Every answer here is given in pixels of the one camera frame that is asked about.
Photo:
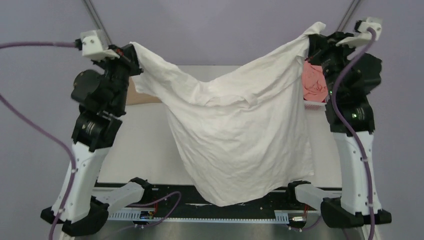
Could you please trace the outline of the white t shirt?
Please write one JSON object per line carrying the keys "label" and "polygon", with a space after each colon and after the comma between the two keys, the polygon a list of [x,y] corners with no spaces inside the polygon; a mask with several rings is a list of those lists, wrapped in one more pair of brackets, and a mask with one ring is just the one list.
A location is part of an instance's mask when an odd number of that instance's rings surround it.
{"label": "white t shirt", "polygon": [[138,93],[155,96],[200,195],[225,207],[259,199],[313,176],[302,72],[309,39],[300,36],[210,81],[201,81],[134,42],[143,73]]}

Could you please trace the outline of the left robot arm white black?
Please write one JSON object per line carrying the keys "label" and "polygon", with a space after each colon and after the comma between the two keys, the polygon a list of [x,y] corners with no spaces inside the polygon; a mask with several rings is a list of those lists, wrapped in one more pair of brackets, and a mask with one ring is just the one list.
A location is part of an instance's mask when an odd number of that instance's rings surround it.
{"label": "left robot arm white black", "polygon": [[96,234],[110,214],[135,203],[147,207],[153,201],[152,185],[138,177],[110,192],[93,195],[126,114],[130,77],[140,75],[143,69],[132,44],[110,45],[90,60],[103,73],[88,69],[74,79],[71,98],[78,103],[79,116],[71,135],[70,164],[57,200],[40,214],[53,227],[62,226],[62,240]]}

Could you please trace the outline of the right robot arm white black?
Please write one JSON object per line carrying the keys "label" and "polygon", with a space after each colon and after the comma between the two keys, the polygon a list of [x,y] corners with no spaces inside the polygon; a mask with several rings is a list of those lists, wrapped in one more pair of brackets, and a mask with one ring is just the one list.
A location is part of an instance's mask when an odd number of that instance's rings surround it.
{"label": "right robot arm white black", "polygon": [[328,89],[325,115],[340,159],[341,195],[306,180],[289,183],[285,195],[290,208],[311,207],[334,229],[392,222],[392,214],[381,206],[373,181],[375,118],[367,96],[381,84],[382,61],[367,49],[377,36],[371,34],[365,48],[348,59],[356,49],[347,44],[352,38],[353,34],[343,32],[310,35],[307,55],[310,64],[322,67]]}

